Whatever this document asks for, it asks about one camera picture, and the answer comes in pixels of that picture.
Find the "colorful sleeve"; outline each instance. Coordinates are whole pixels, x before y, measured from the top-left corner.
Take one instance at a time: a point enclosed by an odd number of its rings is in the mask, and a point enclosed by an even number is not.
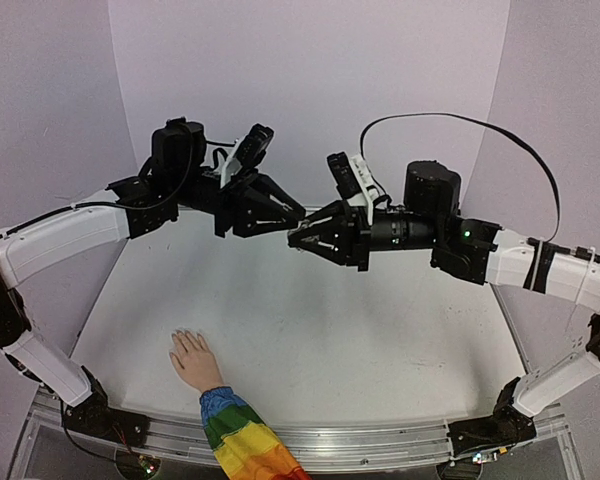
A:
[[[289,450],[229,387],[200,398],[209,445],[230,480],[310,480]]]

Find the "black cable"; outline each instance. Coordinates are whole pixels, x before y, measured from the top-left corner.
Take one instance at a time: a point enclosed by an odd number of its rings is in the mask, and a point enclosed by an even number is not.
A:
[[[218,167],[220,166],[220,156],[222,156],[223,159],[226,160],[227,157],[229,156],[229,154],[222,147],[218,147],[213,150],[212,157],[213,157],[213,169],[214,170],[217,170]]]
[[[493,125],[491,123],[476,120],[475,118],[457,115],[455,113],[423,112],[423,113],[403,113],[403,114],[399,114],[399,115],[388,115],[386,117],[381,117],[381,118],[374,120],[373,122],[368,124],[364,128],[364,130],[362,130],[362,133],[360,134],[360,154],[364,157],[364,138],[367,135],[367,133],[369,132],[369,130],[371,130],[371,128],[374,125],[377,125],[378,123],[384,122],[386,120],[393,120],[396,118],[428,117],[428,116],[452,117],[452,118],[457,118],[459,120],[464,120],[466,122],[475,123],[476,125],[480,125],[482,127],[485,127],[490,130],[493,130],[495,132],[498,132],[500,135],[505,136],[506,138],[511,140],[513,143],[518,145],[520,148],[525,150],[527,153],[529,153],[533,157],[533,159],[538,163],[538,165],[540,165],[540,168],[542,168],[545,175],[547,176],[547,179],[549,180],[549,183],[551,184],[551,189],[553,191],[553,198],[554,198],[554,201],[556,204],[556,228],[553,232],[553,235],[551,235],[551,237],[547,241],[550,242],[551,240],[553,240],[555,238],[555,236],[558,234],[558,230],[560,228],[560,192],[558,191],[558,183],[556,182],[556,179],[554,178],[553,173],[551,172],[551,169],[545,163],[545,161],[542,159],[542,157],[538,154],[538,152],[536,152],[531,145],[529,145],[527,142],[525,142],[524,140],[522,140],[520,137],[518,137],[516,134],[510,132],[509,130],[506,130],[497,125]]]
[[[178,192],[182,189],[182,187],[184,186],[184,183],[187,180],[187,177],[189,176],[189,171],[191,170],[191,165],[193,164],[193,139],[191,138],[189,130],[186,130],[186,133],[188,134],[188,137],[189,137],[189,162],[187,163],[187,169],[185,170],[182,180],[180,181],[180,184],[176,187],[176,189],[173,192],[171,192],[166,198],[160,200],[158,203],[149,205],[147,207],[132,207],[129,205],[121,205],[119,203],[104,202],[104,201],[103,202],[77,203],[75,206],[66,206],[66,207],[58,208],[56,210],[52,210],[51,212],[47,212],[43,215],[40,215],[39,217],[36,217],[32,220],[28,220],[24,223],[21,223],[20,225],[16,225],[15,227],[7,230],[6,235],[7,236],[12,235],[16,232],[19,232],[20,230],[30,227],[31,225],[34,225],[38,222],[46,220],[47,218],[50,218],[55,215],[59,215],[60,213],[68,212],[71,210],[77,210],[79,208],[111,207],[111,208],[120,208],[122,210],[145,211],[145,210],[152,210],[154,208],[158,208],[158,207],[164,205],[165,203],[169,202],[173,197],[175,197],[178,194]]]
[[[117,466],[118,462],[116,461],[115,458],[105,457],[104,455],[100,455],[99,453],[92,452],[91,450],[84,448],[82,445],[80,445],[79,443],[77,443],[74,440],[74,438],[69,434],[69,430],[67,429],[67,426],[65,425],[65,422],[64,422],[66,410],[67,410],[67,407],[65,406],[64,402],[62,400],[60,400],[60,424],[62,425],[62,430],[64,430],[64,434],[66,435],[69,442],[71,442],[71,444],[74,447],[76,447],[78,450],[80,450],[81,452],[84,452],[87,455],[90,455],[92,457],[99,458],[100,460],[106,460],[107,462],[113,463],[114,465]],[[127,445],[126,442],[124,442],[122,440],[122,438],[120,438],[120,441],[127,448],[127,451],[129,452],[130,455],[134,456],[136,459],[139,458],[138,454],[135,453],[133,450],[131,450],[131,447],[129,447],[129,445]],[[137,469],[142,472],[145,472],[145,469],[142,468],[142,466],[136,467],[134,465],[125,465],[125,468]]]
[[[86,448],[84,448],[82,445],[79,445],[71,437],[71,435],[69,435],[69,430],[67,430],[67,426],[64,423],[65,414],[66,414],[66,407],[64,405],[64,402],[62,400],[60,400],[60,423],[62,425],[62,429],[64,430],[64,434],[67,436],[67,438],[73,444],[74,447],[76,447],[81,452],[84,452],[84,453],[86,453],[88,455],[91,455],[92,457],[99,458],[101,460],[106,460],[107,462],[111,462],[113,464],[116,464],[116,460],[114,458],[105,457],[104,455],[100,455],[99,453],[92,452],[91,450],[87,450]]]
[[[214,142],[213,140],[207,140],[207,145],[213,145],[214,147],[235,147],[235,143],[223,143]]]

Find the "white wall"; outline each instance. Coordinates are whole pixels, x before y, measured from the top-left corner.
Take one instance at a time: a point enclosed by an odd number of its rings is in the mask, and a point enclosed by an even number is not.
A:
[[[512,2],[490,120],[510,127],[545,157],[560,185],[563,221],[556,241],[600,251],[600,0]],[[464,213],[548,237],[551,190],[524,152],[487,134]],[[589,337],[590,312],[522,290],[504,289],[534,365]],[[563,402],[585,474],[600,479],[600,377]]]
[[[337,196],[326,156],[357,152],[374,118],[487,116],[509,1],[116,0],[109,8],[139,164],[150,151],[146,132],[165,117],[187,115],[229,141],[260,122],[276,131],[263,170],[318,205]],[[397,122],[370,134],[367,157],[399,200],[409,160],[437,157],[468,179],[481,139],[481,129],[446,119]]]
[[[1,1],[0,227],[135,171],[106,1]],[[42,331],[65,350],[116,253],[74,257],[20,289]],[[0,354],[0,479],[35,389]]]

